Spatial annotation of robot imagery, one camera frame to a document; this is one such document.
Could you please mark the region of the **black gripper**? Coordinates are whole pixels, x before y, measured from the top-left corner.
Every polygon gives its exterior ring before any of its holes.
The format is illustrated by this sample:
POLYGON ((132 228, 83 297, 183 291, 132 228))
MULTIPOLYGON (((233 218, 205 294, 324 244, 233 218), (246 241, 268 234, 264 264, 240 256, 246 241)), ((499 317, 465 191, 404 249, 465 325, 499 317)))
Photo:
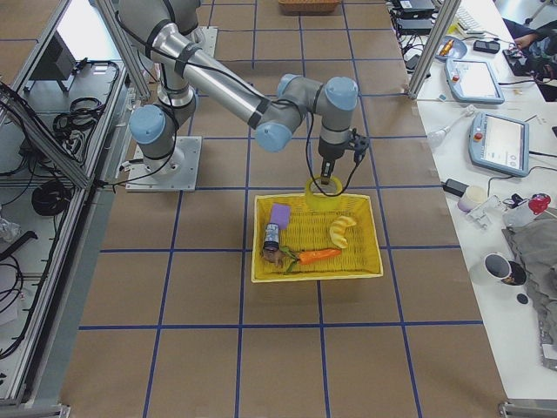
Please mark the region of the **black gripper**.
POLYGON ((349 147, 348 142, 332 144, 324 139, 319 141, 318 151, 323 159, 320 172, 322 179, 332 178, 335 162, 344 156, 349 147))

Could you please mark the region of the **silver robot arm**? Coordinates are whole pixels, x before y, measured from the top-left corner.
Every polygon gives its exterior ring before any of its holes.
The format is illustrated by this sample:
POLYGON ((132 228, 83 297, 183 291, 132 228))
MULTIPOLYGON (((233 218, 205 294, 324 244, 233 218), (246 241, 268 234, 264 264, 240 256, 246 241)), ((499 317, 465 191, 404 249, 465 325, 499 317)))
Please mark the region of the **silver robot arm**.
POLYGON ((281 151, 307 115, 319 115, 322 183, 329 181, 347 150, 354 153, 356 164, 361 162, 369 142, 351 127, 359 95, 353 79, 335 77, 321 83, 285 74, 276 99, 269 99, 193 41, 199 6, 198 1, 122 1, 118 6, 120 28, 140 54, 161 65, 160 99, 165 105, 191 102, 194 89, 200 89, 246 122, 269 152, 281 151))

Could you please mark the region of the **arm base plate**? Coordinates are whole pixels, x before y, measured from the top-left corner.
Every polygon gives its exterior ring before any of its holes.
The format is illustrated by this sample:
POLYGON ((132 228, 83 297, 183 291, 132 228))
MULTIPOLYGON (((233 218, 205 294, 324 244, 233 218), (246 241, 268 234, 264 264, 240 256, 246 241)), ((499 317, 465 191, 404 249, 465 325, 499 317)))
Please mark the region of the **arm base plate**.
POLYGON ((218 39, 217 26, 199 26, 191 33, 190 38, 207 55, 214 57, 218 39))
POLYGON ((147 159, 136 145, 134 158, 141 162, 131 165, 131 181, 125 184, 130 192, 194 192, 202 150, 200 136, 178 136, 174 152, 159 161, 147 159))

